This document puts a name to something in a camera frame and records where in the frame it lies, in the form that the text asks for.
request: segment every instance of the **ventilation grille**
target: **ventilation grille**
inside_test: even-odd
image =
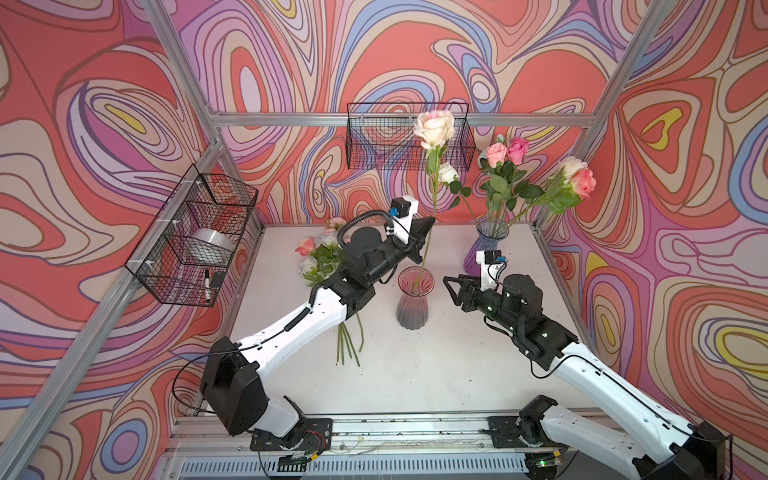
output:
[[[278,472],[277,459],[262,457],[270,476],[295,476]],[[448,473],[525,473],[524,453],[471,453],[439,455],[323,455],[308,464],[304,476],[414,475]],[[259,459],[243,457],[188,458],[181,468],[180,480],[248,477],[261,473]]]

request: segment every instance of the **table surface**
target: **table surface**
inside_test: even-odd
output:
[[[230,338],[237,341],[269,326],[309,298],[299,274],[302,257],[294,252],[302,237],[322,227],[269,227],[249,279]],[[444,276],[463,273],[464,256],[475,241],[473,225],[437,225],[426,267],[435,277],[429,320],[407,330],[395,319],[401,295],[396,278],[376,284],[376,295],[360,311],[365,344],[354,359],[336,364],[336,328],[289,358],[265,382],[270,396],[288,395],[307,414],[471,412],[520,409],[536,395],[557,399],[568,408],[594,403],[563,380],[531,376],[529,361],[509,338],[483,325],[479,312],[453,305]],[[514,225],[499,244],[509,258],[504,276],[524,273],[544,292],[544,313],[577,333],[557,284],[527,224]],[[401,269],[413,265],[403,260]],[[359,347],[360,328],[346,321]],[[543,374],[534,366],[537,375]]]

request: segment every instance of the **black wire basket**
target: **black wire basket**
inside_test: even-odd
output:
[[[448,110],[454,134],[442,163],[467,171],[475,156],[475,138],[467,122],[469,104],[449,102],[353,102],[346,106],[346,166],[350,170],[423,170],[426,150],[413,134],[420,113]]]
[[[258,193],[227,175],[198,174],[133,274],[160,303],[212,306]]]

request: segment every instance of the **vase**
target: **vase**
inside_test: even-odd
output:
[[[402,290],[396,311],[398,323],[409,330],[422,328],[429,318],[426,295],[435,287],[435,277],[427,269],[410,266],[400,273],[397,283]]]
[[[480,266],[477,263],[479,250],[498,250],[498,242],[509,235],[509,227],[498,218],[481,218],[475,225],[478,230],[478,239],[464,257],[464,271],[467,275],[480,276]]]

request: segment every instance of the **robotic arm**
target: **robotic arm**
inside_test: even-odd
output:
[[[371,210],[348,222],[338,235],[343,264],[312,289],[307,302],[258,333],[237,343],[224,337],[210,348],[200,392],[230,435],[258,429],[285,446],[294,446],[306,428],[301,411],[288,398],[270,398],[262,381],[320,333],[339,325],[371,300],[374,285],[406,257],[422,262],[420,250],[434,217],[414,219],[419,202],[396,198],[389,211]],[[374,227],[361,227],[348,243],[344,234],[371,217],[386,221],[387,238]]]
[[[723,477],[723,434],[707,422],[691,425],[603,364],[576,335],[542,314],[542,291],[527,275],[508,275],[498,293],[504,257],[478,252],[482,276],[445,277],[456,306],[480,310],[542,369],[573,385],[629,435],[603,427],[538,396],[520,412],[518,433],[536,446],[550,439],[578,448],[633,480]],[[452,284],[458,285],[458,291]]]

